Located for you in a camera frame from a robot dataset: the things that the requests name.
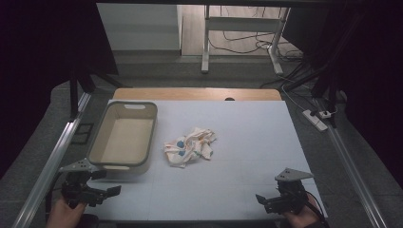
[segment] aluminum rail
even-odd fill
[[[83,118],[84,110],[86,109],[90,97],[91,95],[87,93],[84,93],[81,97],[77,118],[72,123],[67,123],[12,227],[29,227],[59,168],[60,162],[65,155],[74,132]]]
[[[359,174],[359,171],[356,168],[352,157],[350,156],[350,152],[338,134],[337,129],[330,125],[328,125],[328,128],[329,136],[334,143],[336,152],[340,157],[341,163],[343,164],[350,181],[352,182],[353,188],[361,199],[361,203],[364,206],[365,212],[367,213],[371,224],[374,228],[387,228],[388,225],[386,224],[386,221],[383,218],[370,189],[365,181],[361,178],[361,175]]]

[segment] wooden floor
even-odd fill
[[[212,6],[210,7],[210,16],[278,18],[279,11],[279,8]],[[182,19],[182,55],[202,55],[204,6],[182,6]],[[246,39],[231,40],[249,36],[251,37]],[[209,38],[211,42],[210,55],[268,55],[266,50],[267,42],[270,43],[272,41],[273,35],[263,32],[210,31]],[[283,55],[287,53],[287,51],[289,51],[288,55],[300,55],[296,47],[282,38],[280,39],[278,49]]]

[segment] white table surface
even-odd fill
[[[86,213],[118,221],[275,219],[279,215],[266,214],[255,194],[278,197],[275,176],[285,167],[311,172],[283,101],[151,102],[158,107],[158,121],[150,168],[141,175],[90,181],[100,189],[121,185],[122,192]],[[211,161],[169,166],[163,143],[195,126],[217,135]],[[302,182],[322,203],[314,180]]]

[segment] white wall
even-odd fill
[[[112,50],[181,48],[181,6],[107,3],[97,6]]]

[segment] crumpled white cloth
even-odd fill
[[[212,130],[195,127],[188,136],[165,142],[163,151],[171,166],[184,168],[189,160],[196,160],[201,156],[210,160],[213,155],[210,143],[215,139],[216,134]]]

